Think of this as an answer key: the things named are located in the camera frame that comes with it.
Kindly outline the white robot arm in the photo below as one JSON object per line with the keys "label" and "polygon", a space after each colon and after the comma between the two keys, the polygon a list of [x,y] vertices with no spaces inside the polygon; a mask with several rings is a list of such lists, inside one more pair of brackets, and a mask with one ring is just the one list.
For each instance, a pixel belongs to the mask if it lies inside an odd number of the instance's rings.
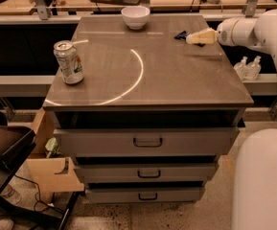
{"label": "white robot arm", "polygon": [[[257,17],[232,17],[216,29],[186,35],[189,44],[219,42],[271,56],[277,72],[277,10]],[[251,134],[235,165],[231,230],[277,230],[277,129]]]}

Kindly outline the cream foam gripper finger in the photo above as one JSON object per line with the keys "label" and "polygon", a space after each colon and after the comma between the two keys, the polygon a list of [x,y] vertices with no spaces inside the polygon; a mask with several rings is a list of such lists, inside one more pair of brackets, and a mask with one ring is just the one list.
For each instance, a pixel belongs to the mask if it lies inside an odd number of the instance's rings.
{"label": "cream foam gripper finger", "polygon": [[207,28],[186,36],[186,42],[189,44],[213,44],[217,40],[218,33],[212,28]]}

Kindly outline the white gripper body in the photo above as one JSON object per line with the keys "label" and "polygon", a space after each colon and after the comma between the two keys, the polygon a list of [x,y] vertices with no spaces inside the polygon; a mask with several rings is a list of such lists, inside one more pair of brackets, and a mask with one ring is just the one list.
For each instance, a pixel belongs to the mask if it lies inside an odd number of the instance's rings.
{"label": "white gripper body", "polygon": [[217,27],[219,43],[225,46],[257,46],[258,39],[254,32],[256,21],[256,18],[245,17],[225,19]]}

